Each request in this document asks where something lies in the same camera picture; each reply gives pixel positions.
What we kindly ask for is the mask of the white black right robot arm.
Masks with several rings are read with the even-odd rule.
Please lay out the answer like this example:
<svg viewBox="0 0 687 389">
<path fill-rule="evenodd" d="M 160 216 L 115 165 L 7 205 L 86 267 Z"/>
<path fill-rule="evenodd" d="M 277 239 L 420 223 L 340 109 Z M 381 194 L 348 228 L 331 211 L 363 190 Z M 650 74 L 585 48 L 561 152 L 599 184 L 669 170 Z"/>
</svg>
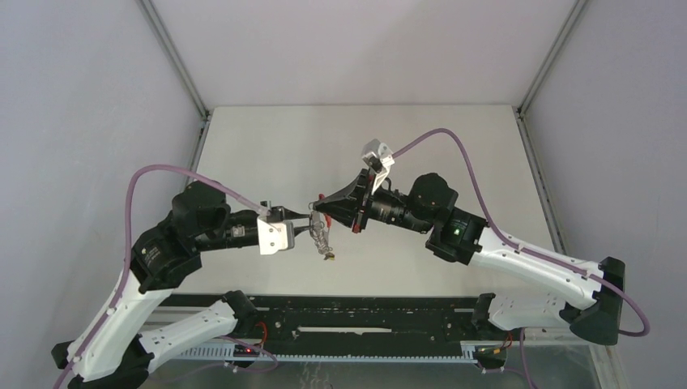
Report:
<svg viewBox="0 0 687 389">
<path fill-rule="evenodd" d="M 427 234 L 426 248 L 448 263 L 503 271 L 541 290 L 529 297 L 480 295 L 471 317 L 472 330 L 480 338 L 522 327 L 568 327 L 594 344 L 617 344 L 625 283 L 620 259 L 607 257 L 597 263 L 528 246 L 456 207 L 457 192 L 436 173 L 419 176 L 409 194 L 373 184 L 373 174 L 363 169 L 313 208 L 354 233 L 376 220 Z"/>
</svg>

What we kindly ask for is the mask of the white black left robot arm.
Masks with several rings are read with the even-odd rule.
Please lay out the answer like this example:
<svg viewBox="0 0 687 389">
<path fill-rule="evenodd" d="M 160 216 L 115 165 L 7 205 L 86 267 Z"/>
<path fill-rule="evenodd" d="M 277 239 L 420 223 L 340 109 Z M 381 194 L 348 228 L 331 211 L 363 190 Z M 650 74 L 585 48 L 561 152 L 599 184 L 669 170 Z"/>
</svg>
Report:
<svg viewBox="0 0 687 389">
<path fill-rule="evenodd" d="M 257 311 L 239 290 L 201 312 L 152 331 L 151 313 L 202 266 L 205 251 L 256 246 L 269 255 L 294 247 L 300 214 L 257 206 L 233 212 L 216 182 L 190 183 L 170 213 L 132 242 L 110 300 L 76 340 L 56 344 L 52 356 L 71 388 L 137 388 L 171 358 L 207 340 L 247 337 Z"/>
</svg>

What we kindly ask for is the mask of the red-handled metal key holder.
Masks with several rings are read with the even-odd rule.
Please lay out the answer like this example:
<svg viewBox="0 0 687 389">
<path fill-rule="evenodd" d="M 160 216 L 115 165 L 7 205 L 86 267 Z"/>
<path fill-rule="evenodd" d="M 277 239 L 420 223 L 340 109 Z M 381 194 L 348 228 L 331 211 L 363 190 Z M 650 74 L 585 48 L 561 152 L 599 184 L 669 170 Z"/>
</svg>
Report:
<svg viewBox="0 0 687 389">
<path fill-rule="evenodd" d="M 335 254 L 330 244 L 331 223 L 328 222 L 327 215 L 317 212 L 314 209 L 314 203 L 309 204 L 309 210 L 309 226 L 311 227 L 309 235 L 314 241 L 317 252 L 322 258 L 324 258 L 324 254 L 329 252 Z"/>
</svg>

